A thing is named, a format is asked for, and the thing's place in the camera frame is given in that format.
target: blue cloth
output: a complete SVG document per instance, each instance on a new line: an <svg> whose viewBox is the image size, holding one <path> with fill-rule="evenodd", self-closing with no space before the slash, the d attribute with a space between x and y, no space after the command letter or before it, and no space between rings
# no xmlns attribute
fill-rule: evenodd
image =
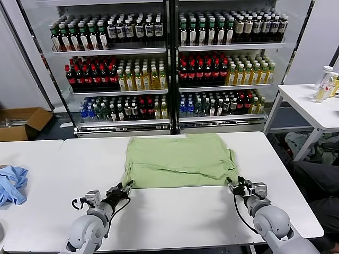
<svg viewBox="0 0 339 254"><path fill-rule="evenodd" d="M21 205L27 200L17 189L27 185L28 170L20 167L7 166L0 169L0 206L6 201Z"/></svg>

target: white table leg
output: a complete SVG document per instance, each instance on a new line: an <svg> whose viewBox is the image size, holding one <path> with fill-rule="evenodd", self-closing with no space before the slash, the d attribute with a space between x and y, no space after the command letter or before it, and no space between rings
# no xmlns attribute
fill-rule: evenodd
<svg viewBox="0 0 339 254"><path fill-rule="evenodd" d="M281 96L281 93L278 91L278 95L275 98L275 101L274 101L273 107L271 109L270 115L267 118L267 121L266 121L265 126L264 126L264 134L265 135L268 134L268 132L271 128L271 125L273 123L273 120L274 120L279 108L280 108L282 100L283 100L283 97Z"/></svg>
<svg viewBox="0 0 339 254"><path fill-rule="evenodd" d="M314 143L319 140L320 136L323 133L324 133L323 130L315 128L293 161L304 160L306 155L310 152L311 148L314 146Z"/></svg>

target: table surface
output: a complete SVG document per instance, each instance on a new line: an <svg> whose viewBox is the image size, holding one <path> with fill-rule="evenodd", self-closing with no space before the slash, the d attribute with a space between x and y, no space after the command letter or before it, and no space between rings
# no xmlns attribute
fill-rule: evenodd
<svg viewBox="0 0 339 254"><path fill-rule="evenodd" d="M325 131L339 131L339 98L313 102L315 85L280 85L285 98L313 127Z"/></svg>
<svg viewBox="0 0 339 254"><path fill-rule="evenodd" d="M32 198L34 187L39 184L39 176L34 174L35 170L40 168L48 171L48 168L43 167L44 163L57 154L63 142L63 140L0 142L0 165L28 169L28 183L23 189L28 200ZM11 225L16 225L16 218L12 213L21 213L23 209L23 205L15 206L12 203L0 207L0 249L7 239Z"/></svg>
<svg viewBox="0 0 339 254"><path fill-rule="evenodd" d="M254 182L267 183L268 198L290 215L302 236L313 238L324 234L263 133L219 135L235 151L240 174ZM28 190L28 201L11 213L11 230L4 250L60 251L67 241L70 225L86 213L86 209L73 209L71 201L95 189L104 195L121 180L129 140L130 137L66 140L58 152L58 160L51 161L49 170L37 167L36 174L31 174L35 185ZM133 189L130 197L131 203L114 217L109 237L103 240L99 251L263 242L239 219L227 187ZM253 225L241 199L238 206Z"/></svg>

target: cardboard box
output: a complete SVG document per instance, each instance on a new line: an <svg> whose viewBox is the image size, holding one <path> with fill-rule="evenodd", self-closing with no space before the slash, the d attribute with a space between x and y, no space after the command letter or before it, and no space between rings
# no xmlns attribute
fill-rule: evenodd
<svg viewBox="0 0 339 254"><path fill-rule="evenodd" d="M0 121L9 119L27 119L22 126L0 128L0 141L24 141L34 139L49 122L53 114L41 107L0 110Z"/></svg>

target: white side table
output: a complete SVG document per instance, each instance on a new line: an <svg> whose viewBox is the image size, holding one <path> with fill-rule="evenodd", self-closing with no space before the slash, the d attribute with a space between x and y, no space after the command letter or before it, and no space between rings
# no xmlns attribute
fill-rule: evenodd
<svg viewBox="0 0 339 254"><path fill-rule="evenodd" d="M339 99L328 98L322 103L313 102L313 97L316 92L314 90L314 84L280 85L278 88L278 95L265 124L264 133L265 135L268 134L280 104L282 100L285 99L314 127L313 132L294 158L294 161L303 160L323 133L339 132Z"/></svg>

